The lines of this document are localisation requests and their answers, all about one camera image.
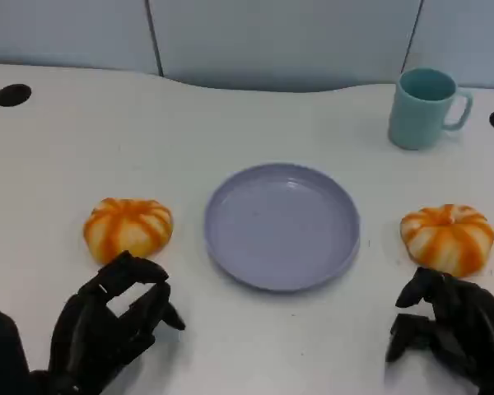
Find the white wall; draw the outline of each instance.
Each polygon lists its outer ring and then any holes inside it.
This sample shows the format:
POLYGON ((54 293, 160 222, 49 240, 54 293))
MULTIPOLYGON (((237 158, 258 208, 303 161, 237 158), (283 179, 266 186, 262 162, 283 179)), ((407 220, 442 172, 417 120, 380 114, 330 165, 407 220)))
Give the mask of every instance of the white wall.
POLYGON ((425 0, 407 62, 420 66, 494 87, 494 0, 425 0))
POLYGON ((157 73, 144 0, 0 0, 0 62, 157 73))
POLYGON ((419 0, 151 0, 165 76, 318 91, 393 81, 419 0))

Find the orange pumpkin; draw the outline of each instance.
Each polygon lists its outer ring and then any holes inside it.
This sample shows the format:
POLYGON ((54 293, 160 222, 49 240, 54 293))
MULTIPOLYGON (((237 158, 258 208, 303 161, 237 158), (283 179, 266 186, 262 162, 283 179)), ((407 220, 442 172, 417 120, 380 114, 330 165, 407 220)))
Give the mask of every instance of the orange pumpkin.
POLYGON ((401 237, 415 262, 462 277, 485 266, 494 230, 473 208, 445 204, 409 213, 401 221, 401 237))
POLYGON ((83 234, 93 257, 102 264, 128 250, 145 258, 172 236, 170 210, 155 200, 104 199, 91 212, 83 234))

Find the purple plate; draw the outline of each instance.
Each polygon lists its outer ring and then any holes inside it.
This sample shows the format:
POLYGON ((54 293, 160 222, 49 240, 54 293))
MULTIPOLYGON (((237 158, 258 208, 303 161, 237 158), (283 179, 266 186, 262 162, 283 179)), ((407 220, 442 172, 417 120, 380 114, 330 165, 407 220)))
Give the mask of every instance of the purple plate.
POLYGON ((359 248, 359 215, 330 177, 297 165, 261 165, 230 177, 205 212, 211 258, 265 290, 303 290, 339 276, 359 248))

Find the table surface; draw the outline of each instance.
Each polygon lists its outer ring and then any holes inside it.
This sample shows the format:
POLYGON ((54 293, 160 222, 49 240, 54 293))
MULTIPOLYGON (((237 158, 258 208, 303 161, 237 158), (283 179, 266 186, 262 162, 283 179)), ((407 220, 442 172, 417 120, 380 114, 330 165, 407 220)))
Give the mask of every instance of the table surface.
MULTIPOLYGON (((171 275, 188 328, 178 335, 161 325, 154 347, 105 393, 473 393, 426 354, 389 370, 384 354, 394 302, 415 270, 398 235, 402 216, 456 202, 494 227, 494 91, 473 90, 472 116, 455 137, 401 151, 386 137, 391 85, 260 93, 0 66, 0 88, 19 82, 31 98, 0 107, 0 309, 16 320, 32 369, 47 364, 65 301, 96 274, 82 240, 93 206, 154 198, 172 209, 175 231, 153 259, 171 275), (328 174, 361 214, 352 268, 295 295, 238 284, 211 264, 203 242, 212 191, 238 170, 279 161, 328 174)), ((494 247, 473 281, 494 294, 494 247)))

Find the light blue mug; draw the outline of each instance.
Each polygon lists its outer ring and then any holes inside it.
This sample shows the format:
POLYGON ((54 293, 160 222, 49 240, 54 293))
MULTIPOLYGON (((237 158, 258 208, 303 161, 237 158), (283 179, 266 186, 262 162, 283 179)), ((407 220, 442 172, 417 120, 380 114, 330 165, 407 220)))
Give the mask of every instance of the light blue mug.
POLYGON ((389 116, 389 139, 407 150, 421 150, 436 144, 443 130, 460 130, 467 122, 473 97, 459 91, 447 74, 431 68, 404 72, 397 81, 394 105, 389 116), (456 95, 467 100, 457 123, 445 124, 456 95))

